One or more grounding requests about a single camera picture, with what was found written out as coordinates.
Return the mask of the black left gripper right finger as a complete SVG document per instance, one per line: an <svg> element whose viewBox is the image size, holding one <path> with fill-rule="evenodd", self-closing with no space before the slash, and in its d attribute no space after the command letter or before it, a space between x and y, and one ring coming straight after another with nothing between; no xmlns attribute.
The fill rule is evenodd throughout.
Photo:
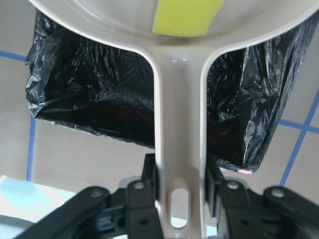
<svg viewBox="0 0 319 239"><path fill-rule="evenodd" d="M227 179L216 157L206 156L205 199L218 239L317 239L319 207L294 191L272 186L253 192Z"/></svg>

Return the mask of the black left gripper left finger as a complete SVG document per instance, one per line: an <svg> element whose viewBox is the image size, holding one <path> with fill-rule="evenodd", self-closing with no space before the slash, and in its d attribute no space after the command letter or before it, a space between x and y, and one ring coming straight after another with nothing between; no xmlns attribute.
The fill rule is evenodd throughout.
<svg viewBox="0 0 319 239"><path fill-rule="evenodd" d="M162 228L155 206L158 170L154 154L147 154L142 176L110 193L92 186L74 195L19 239L160 239Z"/></svg>

